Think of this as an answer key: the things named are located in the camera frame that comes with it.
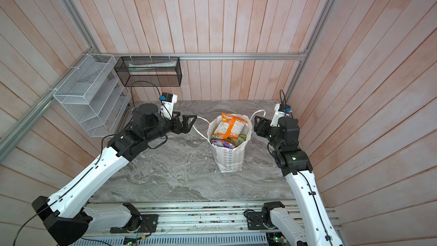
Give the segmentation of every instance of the black mesh basket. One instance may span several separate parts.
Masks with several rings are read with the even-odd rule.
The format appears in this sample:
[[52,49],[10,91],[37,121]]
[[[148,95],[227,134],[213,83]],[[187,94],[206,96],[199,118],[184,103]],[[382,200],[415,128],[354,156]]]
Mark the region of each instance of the black mesh basket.
[[124,86],[180,86],[182,80],[178,57],[122,56],[114,69]]

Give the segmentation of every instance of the white wire organizer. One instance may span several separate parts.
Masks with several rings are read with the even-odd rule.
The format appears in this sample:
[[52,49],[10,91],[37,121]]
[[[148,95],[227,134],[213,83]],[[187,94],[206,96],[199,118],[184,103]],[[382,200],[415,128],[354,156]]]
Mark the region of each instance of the white wire organizer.
[[53,95],[92,137],[114,134],[131,98],[118,78],[107,80],[114,66],[113,55],[90,54]]

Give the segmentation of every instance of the bag handle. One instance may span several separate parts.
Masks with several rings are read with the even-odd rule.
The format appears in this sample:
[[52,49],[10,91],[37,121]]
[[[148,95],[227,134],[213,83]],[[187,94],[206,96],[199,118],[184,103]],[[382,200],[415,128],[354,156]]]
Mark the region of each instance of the bag handle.
[[257,110],[257,111],[255,111],[255,112],[252,114],[252,116],[250,117],[250,121],[252,121],[252,118],[255,117],[255,114],[257,114],[258,112],[262,112],[262,111],[264,111],[264,114],[263,114],[263,117],[264,117],[264,116],[266,115],[266,111],[265,111],[265,110]]
[[255,114],[257,114],[258,112],[262,112],[262,111],[264,111],[263,117],[265,117],[265,115],[266,115],[266,111],[265,111],[265,110],[257,110],[257,111],[255,111],[255,112],[252,114],[252,116],[250,117],[250,121],[252,121],[252,118],[255,116]]
[[[202,119],[202,120],[208,122],[208,126],[210,125],[210,122],[207,119],[199,117],[199,116],[197,116],[197,118]],[[205,137],[204,134],[201,134],[200,131],[197,130],[197,128],[194,125],[193,125],[193,128],[194,128],[195,131],[197,131],[197,133],[199,133],[199,135],[201,135],[205,140],[207,140],[209,142],[208,138]]]

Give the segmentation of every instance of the white rope handle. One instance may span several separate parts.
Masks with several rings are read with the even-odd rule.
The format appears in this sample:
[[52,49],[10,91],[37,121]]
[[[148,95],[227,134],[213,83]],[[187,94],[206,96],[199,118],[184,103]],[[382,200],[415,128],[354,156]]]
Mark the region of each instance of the white rope handle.
[[[202,117],[200,117],[200,116],[197,116],[197,118],[202,119],[202,120],[204,120],[204,121],[207,121],[207,122],[208,122],[208,125],[210,124],[210,122],[209,122],[207,119],[205,119],[205,118],[202,118]],[[194,128],[195,131],[197,131],[197,133],[199,133],[199,135],[201,135],[203,138],[205,138],[205,140],[207,140],[207,141],[209,142],[208,138],[205,137],[203,134],[201,134],[200,131],[197,130],[197,128],[196,128],[194,125],[193,125],[193,128]]]
[[257,114],[258,112],[262,112],[262,111],[264,111],[263,117],[265,117],[265,115],[266,115],[266,111],[265,111],[265,110],[257,110],[257,111],[255,111],[255,112],[252,114],[252,116],[250,117],[250,121],[252,121],[252,118],[255,116],[255,114]]
[[258,112],[262,112],[262,111],[264,111],[264,114],[263,114],[263,117],[264,117],[266,115],[266,111],[265,110],[257,110],[250,117],[250,121],[252,122],[252,118],[255,116],[255,114],[257,114]]

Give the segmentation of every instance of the orange chip bag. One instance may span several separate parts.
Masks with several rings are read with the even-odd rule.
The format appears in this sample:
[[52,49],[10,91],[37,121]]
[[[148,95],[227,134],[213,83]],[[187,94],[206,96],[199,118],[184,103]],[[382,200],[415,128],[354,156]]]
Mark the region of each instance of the orange chip bag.
[[211,135],[211,138],[219,140],[226,140],[228,137],[237,138],[243,127],[247,124],[247,121],[225,113],[222,113],[221,117],[223,119],[218,124],[214,134]]

